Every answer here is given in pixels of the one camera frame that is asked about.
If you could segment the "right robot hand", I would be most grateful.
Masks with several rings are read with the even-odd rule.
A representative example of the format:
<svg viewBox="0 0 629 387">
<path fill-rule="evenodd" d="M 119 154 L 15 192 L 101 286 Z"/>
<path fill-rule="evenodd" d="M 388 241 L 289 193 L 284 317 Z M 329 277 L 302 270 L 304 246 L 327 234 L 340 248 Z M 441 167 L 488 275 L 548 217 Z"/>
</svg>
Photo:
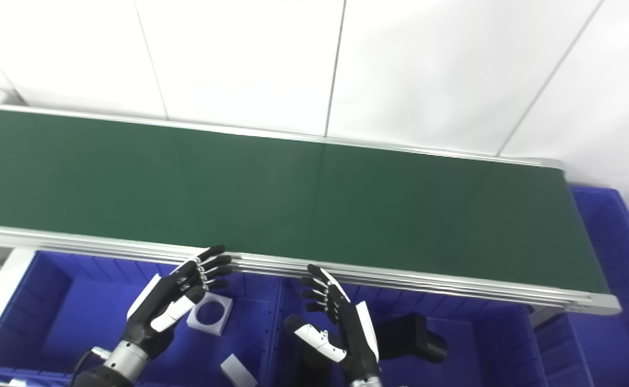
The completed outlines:
<svg viewBox="0 0 629 387">
<path fill-rule="evenodd" d="M 354 304 L 333 275 L 315 264 L 300 279 L 306 311 L 325 314 L 339 336 L 320 329 L 298 314 L 290 314 L 285 326 L 290 333 L 322 355 L 338 363 L 348 386 L 382 386 L 380 351 L 366 302 Z"/>
</svg>

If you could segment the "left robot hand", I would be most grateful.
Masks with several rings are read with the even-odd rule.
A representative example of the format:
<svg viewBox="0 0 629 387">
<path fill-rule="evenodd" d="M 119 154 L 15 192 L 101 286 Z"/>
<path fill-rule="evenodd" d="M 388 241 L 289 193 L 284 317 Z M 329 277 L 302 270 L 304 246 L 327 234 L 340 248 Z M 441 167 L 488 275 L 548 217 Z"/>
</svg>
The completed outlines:
<svg viewBox="0 0 629 387">
<path fill-rule="evenodd" d="M 190 257 L 165 276 L 156 276 L 133 303 L 121 336 L 154 360 L 169 348 L 175 326 L 207 292 L 225 288 L 233 257 L 223 245 Z"/>
</svg>

